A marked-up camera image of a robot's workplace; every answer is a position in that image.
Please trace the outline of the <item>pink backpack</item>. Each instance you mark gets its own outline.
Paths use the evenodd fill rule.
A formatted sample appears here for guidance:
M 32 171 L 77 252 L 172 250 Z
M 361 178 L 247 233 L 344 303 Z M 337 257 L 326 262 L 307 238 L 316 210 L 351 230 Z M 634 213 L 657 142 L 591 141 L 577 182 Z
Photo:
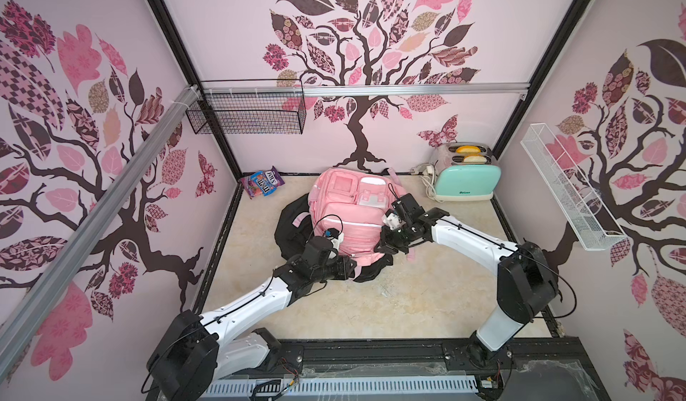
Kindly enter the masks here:
M 407 193 L 395 171 L 387 172 L 381 176 L 332 168 L 318 177 L 307 196 L 314 234 L 322 236 L 329 229 L 341 232 L 339 252 L 355 260 L 358 268 L 383 257 L 374 251 L 383 219 L 392 202 Z

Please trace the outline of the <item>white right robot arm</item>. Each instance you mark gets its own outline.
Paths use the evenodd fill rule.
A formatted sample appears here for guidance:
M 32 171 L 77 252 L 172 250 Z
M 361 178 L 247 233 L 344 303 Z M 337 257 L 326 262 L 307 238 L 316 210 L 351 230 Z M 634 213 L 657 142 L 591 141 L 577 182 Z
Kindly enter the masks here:
M 496 277 L 497 305 L 470 337 L 474 358 L 493 357 L 559 295 L 562 278 L 538 245 L 495 238 L 439 208 L 414 213 L 389 210 L 376 249 L 385 254 L 409 253 L 426 242 L 453 249 Z

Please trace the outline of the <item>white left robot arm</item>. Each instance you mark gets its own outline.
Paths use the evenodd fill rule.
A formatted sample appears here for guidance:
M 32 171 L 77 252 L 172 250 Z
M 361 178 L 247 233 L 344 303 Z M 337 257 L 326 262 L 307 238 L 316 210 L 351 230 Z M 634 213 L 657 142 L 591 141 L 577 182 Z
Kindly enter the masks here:
M 146 362 L 142 393 L 197 400 L 214 381 L 268 362 L 280 343 L 253 325 L 309 296 L 316 284 L 351 278 L 357 264 L 339 251 L 344 238 L 329 229 L 248 294 L 211 312 L 175 316 Z

